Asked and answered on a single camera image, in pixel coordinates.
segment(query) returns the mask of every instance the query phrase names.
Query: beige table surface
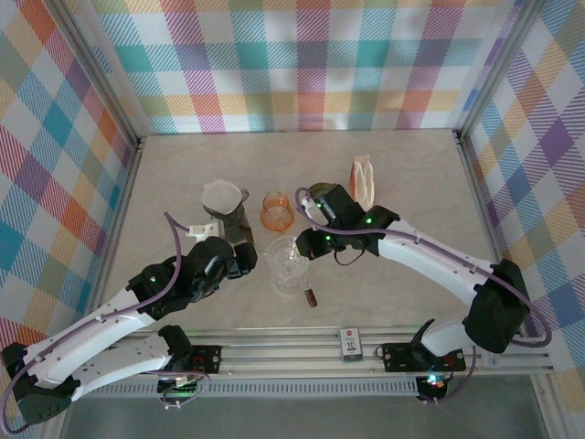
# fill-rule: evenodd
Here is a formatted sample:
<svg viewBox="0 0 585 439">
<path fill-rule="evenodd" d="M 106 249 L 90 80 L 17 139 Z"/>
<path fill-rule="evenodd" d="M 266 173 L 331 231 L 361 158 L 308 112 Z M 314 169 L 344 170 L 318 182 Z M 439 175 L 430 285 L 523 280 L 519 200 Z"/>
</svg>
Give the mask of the beige table surface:
<svg viewBox="0 0 585 439">
<path fill-rule="evenodd" d="M 203 185 L 224 178 L 250 191 L 245 207 L 260 257 L 257 268 L 244 278 L 224 281 L 208 299 L 152 328 L 401 326 L 461 312 L 463 305 L 453 294 L 368 253 L 349 267 L 338 266 L 332 255 L 311 262 L 316 308 L 308 306 L 303 294 L 283 298 L 272 291 L 263 253 L 280 235 L 260 222 L 266 192 L 278 189 L 293 198 L 296 188 L 320 181 L 347 187 L 353 157 L 364 154 L 374 167 L 377 204 L 447 245 L 489 259 L 448 130 L 154 136 L 144 148 L 104 299 L 147 264 L 174 254 L 163 212 L 186 225 L 206 222 L 199 203 Z M 289 232 L 307 227 L 297 215 Z M 183 237 L 182 243 L 186 254 L 194 242 Z M 340 259 L 350 259 L 350 252 Z"/>
</svg>

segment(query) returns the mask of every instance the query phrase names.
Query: white label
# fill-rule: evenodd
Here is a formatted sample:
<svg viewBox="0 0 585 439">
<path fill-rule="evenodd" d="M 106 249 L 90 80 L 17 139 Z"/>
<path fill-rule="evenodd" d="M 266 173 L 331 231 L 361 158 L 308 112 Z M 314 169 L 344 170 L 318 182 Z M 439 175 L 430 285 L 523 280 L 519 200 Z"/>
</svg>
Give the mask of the white label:
<svg viewBox="0 0 585 439">
<path fill-rule="evenodd" d="M 345 327 L 339 331 L 341 352 L 344 357 L 362 354 L 362 344 L 359 341 L 359 331 L 356 327 Z"/>
</svg>

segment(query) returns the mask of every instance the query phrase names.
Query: black bracket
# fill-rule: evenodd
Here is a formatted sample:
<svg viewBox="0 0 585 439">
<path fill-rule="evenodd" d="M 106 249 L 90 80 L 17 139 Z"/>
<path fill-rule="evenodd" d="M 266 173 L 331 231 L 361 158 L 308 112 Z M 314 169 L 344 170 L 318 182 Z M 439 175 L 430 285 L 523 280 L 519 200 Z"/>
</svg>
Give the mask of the black bracket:
<svg viewBox="0 0 585 439">
<path fill-rule="evenodd" d="M 513 285 L 528 298 L 522 272 L 515 263 L 503 259 L 492 268 L 493 276 Z M 476 285 L 474 290 L 477 294 L 463 320 L 465 332 L 480 348 L 501 354 L 527 319 L 528 307 L 493 279 Z"/>
<path fill-rule="evenodd" d="M 207 374 L 219 373 L 221 365 L 221 346 L 193 346 L 187 370 L 197 370 Z"/>
<path fill-rule="evenodd" d="M 461 372 L 465 370 L 462 350 L 454 350 L 444 357 L 435 357 L 429 366 L 417 361 L 410 343 L 385 343 L 376 349 L 384 361 L 386 372 Z"/>
<path fill-rule="evenodd" d="M 219 373 L 219 366 L 221 365 L 221 346 L 219 345 L 194 345 L 192 346 L 191 355 L 186 363 L 182 365 L 181 370 L 174 370 L 176 372 L 184 371 L 185 375 L 189 375 L 190 370 L 197 372 L 205 372 L 208 375 L 217 375 Z M 197 391 L 198 381 L 189 382 L 188 384 L 175 388 L 174 380 L 159 380 L 156 386 L 156 391 L 162 393 L 169 392 L 168 400 L 171 402 L 172 397 L 177 398 L 188 397 Z"/>
<path fill-rule="evenodd" d="M 447 395 L 449 383 L 445 382 L 441 386 L 431 384 L 426 378 L 417 378 L 417 389 L 419 391 L 418 400 L 434 401 L 435 398 L 440 400 Z"/>
</svg>

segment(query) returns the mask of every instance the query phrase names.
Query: small box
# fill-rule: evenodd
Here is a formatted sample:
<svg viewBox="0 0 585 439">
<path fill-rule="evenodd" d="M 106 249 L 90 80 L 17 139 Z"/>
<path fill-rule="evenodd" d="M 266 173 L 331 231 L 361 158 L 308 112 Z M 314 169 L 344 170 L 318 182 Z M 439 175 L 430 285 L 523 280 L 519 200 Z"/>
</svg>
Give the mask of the small box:
<svg viewBox="0 0 585 439">
<path fill-rule="evenodd" d="M 356 327 L 345 327 L 339 330 L 341 357 L 343 361 L 360 361 L 364 359 L 359 330 Z"/>
</svg>

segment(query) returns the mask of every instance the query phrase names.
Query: orange glass cup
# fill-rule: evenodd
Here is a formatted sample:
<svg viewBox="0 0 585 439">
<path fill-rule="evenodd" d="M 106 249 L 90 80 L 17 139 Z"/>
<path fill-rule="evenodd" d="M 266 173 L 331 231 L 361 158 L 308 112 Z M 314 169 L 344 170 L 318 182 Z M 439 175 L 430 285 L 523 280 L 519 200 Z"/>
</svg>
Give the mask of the orange glass cup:
<svg viewBox="0 0 585 439">
<path fill-rule="evenodd" d="M 286 195 L 276 190 L 271 190 L 262 201 L 260 220 L 268 230 L 278 231 L 283 234 L 291 227 L 294 213 Z"/>
</svg>

